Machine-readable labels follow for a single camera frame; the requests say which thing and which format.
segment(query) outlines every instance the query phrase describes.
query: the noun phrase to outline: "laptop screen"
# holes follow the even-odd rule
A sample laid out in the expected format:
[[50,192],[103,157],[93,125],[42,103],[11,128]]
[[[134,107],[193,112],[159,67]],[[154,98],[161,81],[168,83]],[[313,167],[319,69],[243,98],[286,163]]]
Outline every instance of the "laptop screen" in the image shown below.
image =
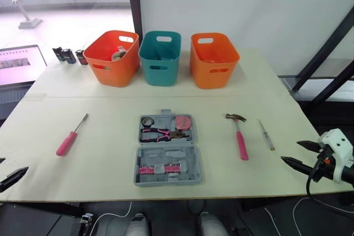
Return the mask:
[[33,82],[45,68],[37,45],[0,49],[0,86]]

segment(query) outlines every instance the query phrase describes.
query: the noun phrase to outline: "table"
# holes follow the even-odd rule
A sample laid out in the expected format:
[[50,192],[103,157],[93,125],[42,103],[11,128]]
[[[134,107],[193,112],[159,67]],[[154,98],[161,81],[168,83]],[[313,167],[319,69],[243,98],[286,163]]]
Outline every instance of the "table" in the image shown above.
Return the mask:
[[[17,184],[0,193],[0,201],[305,194],[306,176],[286,165],[280,156],[292,156],[313,165],[316,155],[296,141],[316,141],[318,134],[265,60],[253,57],[252,52],[240,53],[243,61],[232,82],[219,90],[200,90],[191,78],[181,80],[183,74],[174,87],[149,86],[138,75],[129,86],[114,88],[99,84],[86,66],[55,63],[48,67],[0,129],[0,154],[7,158],[0,165],[0,179],[19,167],[29,166]],[[259,78],[252,71],[254,63],[262,66],[262,71],[255,70]],[[195,119],[196,146],[204,173],[199,185],[138,187],[133,183],[139,118],[158,114],[162,108],[188,113]],[[57,157],[58,146],[85,113],[90,116],[75,145],[66,157]],[[249,161],[239,159],[235,126],[225,119],[225,113],[247,118],[241,130]],[[258,118],[272,138],[275,151],[267,148]],[[313,193],[350,189],[349,184],[338,185],[325,179],[311,185]]]

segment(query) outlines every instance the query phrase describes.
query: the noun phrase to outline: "hammer head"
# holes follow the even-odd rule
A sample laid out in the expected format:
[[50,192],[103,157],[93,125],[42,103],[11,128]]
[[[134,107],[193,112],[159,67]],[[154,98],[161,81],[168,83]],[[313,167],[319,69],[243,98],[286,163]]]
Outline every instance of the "hammer head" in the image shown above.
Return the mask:
[[226,114],[225,115],[225,118],[231,118],[233,120],[241,120],[243,122],[246,121],[246,118],[245,117],[242,117],[242,116],[239,116],[238,114]]

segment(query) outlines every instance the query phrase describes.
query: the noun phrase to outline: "orange basket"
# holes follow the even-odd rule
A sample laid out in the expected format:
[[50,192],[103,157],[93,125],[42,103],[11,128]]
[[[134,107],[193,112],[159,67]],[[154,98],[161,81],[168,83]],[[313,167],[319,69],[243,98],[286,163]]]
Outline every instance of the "orange basket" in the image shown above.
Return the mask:
[[[127,52],[118,61],[112,55],[123,47]],[[102,84],[125,87],[139,67],[139,35],[110,30],[102,34],[83,53],[98,81]]]
[[226,35],[192,35],[190,68],[197,87],[225,87],[239,59],[239,54]]

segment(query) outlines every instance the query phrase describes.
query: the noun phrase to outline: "white cable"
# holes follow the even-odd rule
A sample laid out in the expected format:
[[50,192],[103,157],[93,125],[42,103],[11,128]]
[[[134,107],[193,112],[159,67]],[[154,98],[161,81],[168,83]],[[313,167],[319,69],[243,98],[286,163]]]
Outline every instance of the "white cable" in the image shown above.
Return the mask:
[[[305,200],[305,199],[310,199],[310,198],[309,198],[309,197],[301,198],[301,199],[294,205],[294,207],[293,207],[293,221],[294,221],[294,223],[295,223],[296,229],[298,230],[298,233],[299,233],[300,236],[303,236],[303,235],[301,234],[300,229],[299,229],[299,227],[298,227],[298,224],[296,223],[296,220],[295,220],[295,210],[296,210],[298,204],[299,204],[302,200]],[[315,198],[313,198],[313,199],[316,200],[316,201],[318,201],[318,202],[320,202],[320,203],[322,203],[322,204],[325,204],[325,205],[328,206],[328,207],[331,207],[331,208],[334,208],[334,209],[337,209],[337,210],[340,210],[340,211],[343,211],[343,212],[347,212],[347,213],[354,213],[354,212],[351,212],[351,211],[347,211],[347,210],[344,210],[344,209],[340,209],[340,208],[331,206],[330,204],[323,203],[322,201],[320,201],[320,200],[318,200],[318,199],[315,199]]]
[[303,236],[300,232],[300,229],[298,227],[298,224],[296,223],[296,220],[295,220],[295,209],[298,207],[298,204],[302,201],[302,200],[305,200],[305,199],[310,199],[309,197],[304,197],[304,198],[301,198],[293,207],[293,221],[295,223],[295,226],[296,226],[296,229],[298,230],[298,233],[300,236]]
[[123,215],[123,216],[120,216],[120,215],[117,215],[117,214],[112,214],[112,213],[105,213],[105,214],[102,214],[98,217],[98,219],[95,221],[95,223],[93,224],[93,227],[92,227],[92,230],[91,230],[91,233],[89,236],[92,235],[92,232],[93,232],[93,229],[95,228],[96,226],[96,223],[100,220],[100,218],[104,217],[104,216],[115,216],[115,217],[118,217],[118,218],[125,218],[126,216],[129,215],[130,211],[131,211],[131,208],[132,208],[132,201],[131,201],[131,204],[129,205],[129,209],[128,209],[128,212]]
[[274,219],[273,219],[272,214],[267,210],[267,208],[264,208],[264,210],[268,212],[270,218],[272,219],[273,225],[274,225],[275,229],[277,230],[278,235],[279,235],[279,236],[282,236],[282,235],[280,234],[279,230],[278,230],[277,225],[275,225],[275,222],[274,222]]
[[318,199],[315,199],[315,198],[313,198],[313,199],[315,201],[317,201],[317,202],[320,202],[321,204],[325,204],[326,206],[328,206],[330,208],[334,208],[336,210],[339,210],[339,211],[342,211],[342,212],[346,212],[346,213],[349,213],[349,214],[354,214],[354,211],[348,211],[348,210],[345,210],[345,209],[337,208],[337,207],[331,206],[330,204],[323,203],[322,201],[320,201]]

